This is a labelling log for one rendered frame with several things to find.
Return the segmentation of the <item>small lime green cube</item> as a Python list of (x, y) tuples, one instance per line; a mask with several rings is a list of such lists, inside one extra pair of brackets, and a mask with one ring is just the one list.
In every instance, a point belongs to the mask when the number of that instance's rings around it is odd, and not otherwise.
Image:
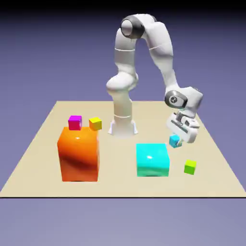
[(193, 160), (186, 160), (185, 165), (184, 165), (184, 173), (194, 175), (195, 170), (196, 170), (196, 161)]

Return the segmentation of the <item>small magenta cube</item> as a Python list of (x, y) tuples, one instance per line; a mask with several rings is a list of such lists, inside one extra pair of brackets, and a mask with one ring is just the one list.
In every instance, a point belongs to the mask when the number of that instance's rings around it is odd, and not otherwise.
[(82, 128), (82, 116), (71, 115), (68, 119), (69, 130), (81, 130)]

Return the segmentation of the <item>large cyan box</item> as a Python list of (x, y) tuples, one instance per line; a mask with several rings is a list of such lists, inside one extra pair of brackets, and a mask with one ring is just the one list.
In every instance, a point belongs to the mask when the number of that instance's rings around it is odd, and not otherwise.
[(170, 158), (164, 143), (136, 144), (136, 171), (138, 177), (169, 176)]

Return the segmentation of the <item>small yellow cube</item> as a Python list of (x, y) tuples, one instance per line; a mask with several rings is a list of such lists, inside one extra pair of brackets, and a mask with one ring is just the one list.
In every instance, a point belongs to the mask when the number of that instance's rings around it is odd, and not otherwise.
[(89, 127), (93, 131), (98, 131), (102, 129), (102, 120), (99, 117), (94, 117), (89, 119)]

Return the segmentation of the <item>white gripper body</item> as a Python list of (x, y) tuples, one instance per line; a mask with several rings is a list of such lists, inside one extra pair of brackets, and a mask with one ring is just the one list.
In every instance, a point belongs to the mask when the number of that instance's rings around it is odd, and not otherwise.
[(194, 143), (198, 134), (197, 128), (192, 128), (176, 120), (176, 116), (170, 116), (166, 122), (169, 130), (178, 135), (186, 143)]

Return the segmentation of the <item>large orange box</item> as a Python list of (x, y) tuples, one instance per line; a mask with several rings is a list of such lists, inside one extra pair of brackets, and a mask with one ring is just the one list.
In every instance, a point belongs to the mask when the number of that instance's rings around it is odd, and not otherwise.
[(64, 127), (57, 142), (64, 182), (96, 182), (99, 173), (98, 132), (89, 127)]

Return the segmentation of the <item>small blue cube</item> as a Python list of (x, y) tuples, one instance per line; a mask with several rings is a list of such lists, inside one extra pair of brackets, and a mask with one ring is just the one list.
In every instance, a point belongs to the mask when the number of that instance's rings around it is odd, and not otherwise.
[(169, 137), (169, 145), (173, 148), (177, 148), (177, 143), (179, 141), (180, 137), (178, 135), (171, 135)]

